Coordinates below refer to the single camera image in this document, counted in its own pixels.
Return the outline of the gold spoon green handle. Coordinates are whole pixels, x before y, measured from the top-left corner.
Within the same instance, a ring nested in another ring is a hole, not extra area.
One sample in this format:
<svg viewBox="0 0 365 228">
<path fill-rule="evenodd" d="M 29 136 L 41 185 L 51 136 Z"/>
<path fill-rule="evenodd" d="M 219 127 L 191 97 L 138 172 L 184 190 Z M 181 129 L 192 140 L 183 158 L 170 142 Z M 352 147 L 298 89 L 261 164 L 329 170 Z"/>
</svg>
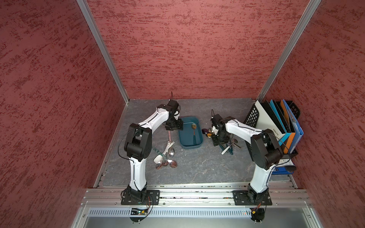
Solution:
<svg viewBox="0 0 365 228">
<path fill-rule="evenodd" d="M 193 129 L 193 145 L 196 145 L 196 135 L 195 135 L 195 130 L 197 128 L 197 125 L 195 123 L 192 123 L 192 129 Z"/>
</svg>

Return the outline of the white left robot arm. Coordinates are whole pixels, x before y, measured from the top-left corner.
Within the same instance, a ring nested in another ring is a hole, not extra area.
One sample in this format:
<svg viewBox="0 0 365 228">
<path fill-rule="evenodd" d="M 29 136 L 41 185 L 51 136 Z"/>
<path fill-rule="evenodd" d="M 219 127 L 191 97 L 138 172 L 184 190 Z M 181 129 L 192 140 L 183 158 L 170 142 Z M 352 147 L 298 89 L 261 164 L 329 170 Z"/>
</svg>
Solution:
<svg viewBox="0 0 365 228">
<path fill-rule="evenodd" d="M 153 133 L 161 125 L 165 125 L 167 131 L 183 130 L 183 120 L 179 115 L 179 103 L 170 99 L 168 104 L 159 105 L 146 120 L 132 123 L 128 128 L 124 151 L 130 161 L 131 179 L 126 191 L 137 201 L 144 201 L 147 197 L 145 165 L 152 150 Z"/>
</svg>

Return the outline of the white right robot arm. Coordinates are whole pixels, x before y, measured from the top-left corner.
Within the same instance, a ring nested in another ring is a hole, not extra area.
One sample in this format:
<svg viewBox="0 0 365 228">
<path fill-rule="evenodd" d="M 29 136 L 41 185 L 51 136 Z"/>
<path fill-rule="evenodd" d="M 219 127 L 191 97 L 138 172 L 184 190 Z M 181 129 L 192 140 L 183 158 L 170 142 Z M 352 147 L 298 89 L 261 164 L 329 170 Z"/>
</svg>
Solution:
<svg viewBox="0 0 365 228">
<path fill-rule="evenodd" d="M 279 164 L 284 152 L 279 139 L 270 129 L 261 130 L 239 122 L 233 117 L 222 118 L 219 114 L 211 117 L 214 146 L 230 146 L 231 135 L 248 143 L 250 157 L 255 163 L 253 178 L 244 193 L 251 205 L 259 204 L 268 197 L 268 182 L 272 170 Z"/>
</svg>

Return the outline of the purple metal spoon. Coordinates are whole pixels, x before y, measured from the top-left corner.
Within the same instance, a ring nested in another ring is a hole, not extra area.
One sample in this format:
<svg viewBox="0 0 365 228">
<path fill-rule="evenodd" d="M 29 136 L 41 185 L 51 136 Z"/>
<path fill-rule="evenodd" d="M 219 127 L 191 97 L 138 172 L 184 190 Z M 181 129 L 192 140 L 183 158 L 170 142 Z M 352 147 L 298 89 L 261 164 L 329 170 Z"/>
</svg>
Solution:
<svg viewBox="0 0 365 228">
<path fill-rule="evenodd" d="M 202 129 L 202 133 L 203 133 L 204 135 L 206 135 L 206 134 L 212 134 L 212 131 L 211 131 L 210 129 L 206 129 L 206 128 L 204 128 L 204 129 Z"/>
</svg>

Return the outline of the teal plastic storage box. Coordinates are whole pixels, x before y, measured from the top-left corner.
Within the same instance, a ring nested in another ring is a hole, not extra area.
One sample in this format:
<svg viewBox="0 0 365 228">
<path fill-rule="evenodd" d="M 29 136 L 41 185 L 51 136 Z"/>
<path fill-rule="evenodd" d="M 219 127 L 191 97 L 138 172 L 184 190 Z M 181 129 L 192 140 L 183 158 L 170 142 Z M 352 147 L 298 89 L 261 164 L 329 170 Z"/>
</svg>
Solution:
<svg viewBox="0 0 365 228">
<path fill-rule="evenodd" d="M 202 129 L 199 125 L 199 120 L 195 116 L 185 116 L 183 120 L 183 130 L 179 131 L 179 142 L 184 150 L 192 150 L 201 147 L 203 143 Z M 193 129 L 192 123 L 197 125 L 195 130 L 196 145 L 193 145 Z"/>
</svg>

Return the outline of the black mesh file rack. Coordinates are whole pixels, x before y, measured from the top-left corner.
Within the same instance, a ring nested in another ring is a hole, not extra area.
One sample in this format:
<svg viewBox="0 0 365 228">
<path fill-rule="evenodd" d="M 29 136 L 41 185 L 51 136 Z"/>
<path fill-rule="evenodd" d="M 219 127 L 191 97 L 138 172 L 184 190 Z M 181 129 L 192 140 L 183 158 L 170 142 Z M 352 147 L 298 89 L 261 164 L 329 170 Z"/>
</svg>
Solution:
<svg viewBox="0 0 365 228">
<path fill-rule="evenodd" d="M 294 128 L 285 120 L 276 102 L 257 101 L 247 115 L 244 124 L 251 128 L 253 136 L 246 142 L 252 161 L 263 170 L 287 173 L 296 170 L 291 159 L 298 155 L 294 145 Z"/>
</svg>

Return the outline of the teal folder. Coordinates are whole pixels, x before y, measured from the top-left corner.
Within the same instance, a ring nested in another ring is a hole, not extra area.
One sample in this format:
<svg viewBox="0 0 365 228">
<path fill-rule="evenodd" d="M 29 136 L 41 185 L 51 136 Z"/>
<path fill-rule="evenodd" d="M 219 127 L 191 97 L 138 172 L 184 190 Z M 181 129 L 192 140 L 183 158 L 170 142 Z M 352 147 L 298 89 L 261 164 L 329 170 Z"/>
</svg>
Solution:
<svg viewBox="0 0 365 228">
<path fill-rule="evenodd" d="M 288 126 L 287 126 L 287 123 L 284 119 L 284 115 L 282 113 L 282 108 L 281 108 L 279 102 L 276 102 L 274 100 L 271 100 L 269 102 L 269 105 L 272 108 L 277 120 L 279 121 L 279 127 L 280 127 L 281 132 L 283 134 L 285 134 L 285 136 L 281 138 L 281 140 L 285 143 L 286 139 L 288 138 L 288 136 L 286 135 L 287 130 L 288 130 Z"/>
</svg>

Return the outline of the orange folder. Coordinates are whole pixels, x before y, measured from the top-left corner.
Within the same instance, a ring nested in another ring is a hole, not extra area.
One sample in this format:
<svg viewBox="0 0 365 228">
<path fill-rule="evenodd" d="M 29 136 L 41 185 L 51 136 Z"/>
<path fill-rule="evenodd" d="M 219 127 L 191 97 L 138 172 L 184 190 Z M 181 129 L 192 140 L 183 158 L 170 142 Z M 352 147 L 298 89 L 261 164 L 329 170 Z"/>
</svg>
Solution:
<svg viewBox="0 0 365 228">
<path fill-rule="evenodd" d="M 293 119 L 292 119 L 293 116 L 292 116 L 289 106 L 285 100 L 281 100 L 280 106 L 282 108 L 282 113 L 284 115 L 284 119 L 288 126 L 288 130 L 287 130 L 287 134 L 286 134 L 288 136 L 288 138 L 285 141 L 284 153 L 291 154 L 293 151 L 293 145 L 294 145 L 293 141 L 294 141 L 294 137 L 296 134 L 295 129 L 294 129 L 294 124 L 293 124 Z"/>
</svg>

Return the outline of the blue binder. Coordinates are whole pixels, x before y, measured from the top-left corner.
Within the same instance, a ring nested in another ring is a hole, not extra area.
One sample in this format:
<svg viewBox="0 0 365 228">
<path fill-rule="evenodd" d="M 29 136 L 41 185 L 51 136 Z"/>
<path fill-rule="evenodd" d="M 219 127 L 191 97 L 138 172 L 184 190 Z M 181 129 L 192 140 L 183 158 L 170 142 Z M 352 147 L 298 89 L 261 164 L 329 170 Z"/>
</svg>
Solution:
<svg viewBox="0 0 365 228">
<path fill-rule="evenodd" d="M 298 118 L 300 116 L 300 109 L 296 106 L 293 101 L 285 101 L 282 100 L 282 105 L 284 106 L 283 110 L 287 112 L 287 116 L 289 118 L 289 124 L 291 127 L 291 132 L 295 133 L 292 144 L 290 146 L 290 154 L 294 152 L 296 146 L 301 140 L 304 132 L 299 124 Z"/>
</svg>

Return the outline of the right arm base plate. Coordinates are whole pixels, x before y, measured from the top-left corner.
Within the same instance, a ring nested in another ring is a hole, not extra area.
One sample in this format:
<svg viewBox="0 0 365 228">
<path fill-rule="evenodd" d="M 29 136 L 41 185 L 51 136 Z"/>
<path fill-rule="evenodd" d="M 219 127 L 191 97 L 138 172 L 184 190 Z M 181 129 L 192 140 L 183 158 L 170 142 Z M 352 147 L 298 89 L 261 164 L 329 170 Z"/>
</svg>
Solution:
<svg viewBox="0 0 365 228">
<path fill-rule="evenodd" d="M 253 190 L 249 191 L 233 191 L 233 200 L 236 206 L 272 206 L 272 200 L 269 195 L 269 190 L 262 193 L 256 193 Z"/>
</svg>

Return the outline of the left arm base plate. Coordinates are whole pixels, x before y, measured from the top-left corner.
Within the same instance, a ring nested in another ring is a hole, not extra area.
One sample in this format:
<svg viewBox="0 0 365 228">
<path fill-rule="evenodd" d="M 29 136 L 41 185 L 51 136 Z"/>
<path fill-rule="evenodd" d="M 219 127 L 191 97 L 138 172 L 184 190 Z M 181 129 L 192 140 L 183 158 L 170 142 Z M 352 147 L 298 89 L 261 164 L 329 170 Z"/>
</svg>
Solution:
<svg viewBox="0 0 365 228">
<path fill-rule="evenodd" d="M 121 205 L 158 205 L 160 200 L 159 190 L 143 190 L 142 192 L 133 189 L 125 189 L 121 193 Z"/>
</svg>

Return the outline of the aluminium front rail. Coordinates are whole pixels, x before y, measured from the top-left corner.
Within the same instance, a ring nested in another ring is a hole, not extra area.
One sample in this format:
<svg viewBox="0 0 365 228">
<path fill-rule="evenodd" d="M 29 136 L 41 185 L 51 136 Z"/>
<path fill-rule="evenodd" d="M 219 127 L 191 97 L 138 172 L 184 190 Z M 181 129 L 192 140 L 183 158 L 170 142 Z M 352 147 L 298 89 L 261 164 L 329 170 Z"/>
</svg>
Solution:
<svg viewBox="0 0 365 228">
<path fill-rule="evenodd" d="M 241 190 L 241 186 L 214 187 L 148 187 L 149 192 L 158 190 L 158 207 L 196 207 L 196 208 L 254 208 L 271 202 L 268 208 L 313 208 L 314 205 L 306 190 L 289 187 L 273 187 L 269 189 L 269 196 L 262 203 L 249 205 L 245 199 L 234 196 L 234 191 Z M 81 201 L 82 206 L 89 207 L 117 207 L 121 206 L 122 188 L 87 189 Z"/>
</svg>

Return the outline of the left aluminium corner post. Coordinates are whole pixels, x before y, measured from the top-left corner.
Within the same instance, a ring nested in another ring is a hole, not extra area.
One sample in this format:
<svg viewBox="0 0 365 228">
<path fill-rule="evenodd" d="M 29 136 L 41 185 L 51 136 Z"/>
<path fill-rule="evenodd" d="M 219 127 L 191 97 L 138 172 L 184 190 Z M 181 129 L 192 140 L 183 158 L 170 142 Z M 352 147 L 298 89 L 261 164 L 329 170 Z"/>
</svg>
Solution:
<svg viewBox="0 0 365 228">
<path fill-rule="evenodd" d="M 78 3 L 78 6 L 81 9 L 81 12 L 82 12 L 82 14 L 83 14 L 83 16 L 86 20 L 86 23 L 87 23 L 92 35 L 93 35 L 93 37 L 94 37 L 94 39 L 95 39 L 95 41 L 96 41 L 96 43 L 99 47 L 99 50 L 100 50 L 107 66 L 108 66 L 108 69 L 109 69 L 109 71 L 110 71 L 110 73 L 111 73 L 111 75 L 112 75 L 112 77 L 113 77 L 113 79 L 116 83 L 116 86 L 117 86 L 120 94 L 122 95 L 124 102 L 128 105 L 129 101 L 130 101 L 130 98 L 127 94 L 127 91 L 126 91 L 120 77 L 119 77 L 119 74 L 117 72 L 117 68 L 116 68 L 115 64 L 113 63 L 113 60 L 112 60 L 112 58 L 109 54 L 109 51 L 107 50 L 105 42 L 104 42 L 104 40 L 102 38 L 102 35 L 101 35 L 101 33 L 98 29 L 98 26 L 95 22 L 95 19 L 92 15 L 92 12 L 90 10 L 90 7 L 89 7 L 88 3 L 87 3 L 86 0 L 77 0 L 77 3 Z"/>
</svg>

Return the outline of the aluminium corner post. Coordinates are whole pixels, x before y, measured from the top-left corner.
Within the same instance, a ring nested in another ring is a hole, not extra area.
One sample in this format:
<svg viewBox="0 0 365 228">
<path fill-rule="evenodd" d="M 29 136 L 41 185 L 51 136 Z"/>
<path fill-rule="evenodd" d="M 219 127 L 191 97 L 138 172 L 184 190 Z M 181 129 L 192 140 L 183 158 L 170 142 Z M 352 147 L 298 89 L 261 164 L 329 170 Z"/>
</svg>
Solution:
<svg viewBox="0 0 365 228">
<path fill-rule="evenodd" d="M 109 54 L 109 51 L 107 50 L 105 42 L 104 42 L 104 40 L 102 38 L 102 35 L 101 35 L 101 33 L 98 29 L 98 26 L 95 22 L 95 19 L 92 15 L 92 12 L 90 10 L 90 7 L 89 7 L 88 3 L 87 3 L 86 0 L 77 0 L 77 3 L 78 3 L 78 6 L 81 9 L 81 12 L 82 12 L 82 14 L 83 14 L 83 16 L 86 20 L 86 23 L 87 23 L 92 35 L 93 35 L 93 37 L 94 37 L 94 39 L 95 39 L 95 41 L 96 41 L 96 43 L 99 47 L 99 50 L 100 50 L 107 66 L 108 66 L 108 69 L 109 69 L 109 71 L 110 71 L 110 73 L 111 73 L 111 75 L 112 75 L 112 77 L 113 77 L 113 79 L 116 83 L 116 86 L 117 86 L 120 94 L 122 95 L 124 102 L 128 105 L 129 101 L 130 101 L 130 98 L 127 94 L 127 91 L 126 91 L 120 77 L 119 77 L 119 74 L 117 72 L 117 68 L 116 68 L 115 64 L 113 63 L 113 60 L 112 60 L 112 58 Z"/>
<path fill-rule="evenodd" d="M 268 93 L 269 89 L 273 85 L 279 72 L 281 71 L 282 67 L 284 66 L 285 62 L 287 61 L 288 57 L 290 56 L 292 50 L 294 49 L 295 45 L 297 44 L 299 38 L 301 37 L 302 33 L 304 32 L 305 28 L 307 27 L 308 23 L 310 22 L 311 18 L 313 17 L 314 13 L 316 12 L 320 3 L 321 3 L 321 0 L 310 0 L 308 2 L 295 29 L 292 32 L 292 35 L 290 36 L 280 57 L 278 58 L 273 70 L 271 71 L 267 81 L 265 82 L 264 86 L 262 87 L 261 91 L 259 92 L 259 95 L 256 98 L 257 101 L 262 102 L 264 100 L 266 94 Z"/>
</svg>

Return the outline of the right aluminium corner post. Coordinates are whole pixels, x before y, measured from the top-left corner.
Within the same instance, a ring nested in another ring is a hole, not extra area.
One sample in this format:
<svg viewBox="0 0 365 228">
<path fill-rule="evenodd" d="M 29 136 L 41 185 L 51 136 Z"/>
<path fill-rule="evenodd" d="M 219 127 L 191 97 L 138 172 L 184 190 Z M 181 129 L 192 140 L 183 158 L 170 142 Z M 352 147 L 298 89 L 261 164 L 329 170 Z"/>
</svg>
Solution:
<svg viewBox="0 0 365 228">
<path fill-rule="evenodd" d="M 311 18 L 313 17 L 314 13 L 316 12 L 320 3 L 321 3 L 321 0 L 310 0 L 308 2 L 295 29 L 292 32 L 292 35 L 290 36 L 280 57 L 278 58 L 273 70 L 271 71 L 267 81 L 265 82 L 264 86 L 262 87 L 261 91 L 259 92 L 259 95 L 256 98 L 257 101 L 262 102 L 264 100 L 266 94 L 268 93 L 269 89 L 273 85 L 279 72 L 281 71 L 282 67 L 284 66 L 285 62 L 287 61 L 288 57 L 290 56 L 292 50 L 294 49 L 295 45 L 297 44 L 299 38 L 301 37 L 302 33 L 304 32 L 305 28 L 307 27 L 308 23 L 310 22 Z"/>
</svg>

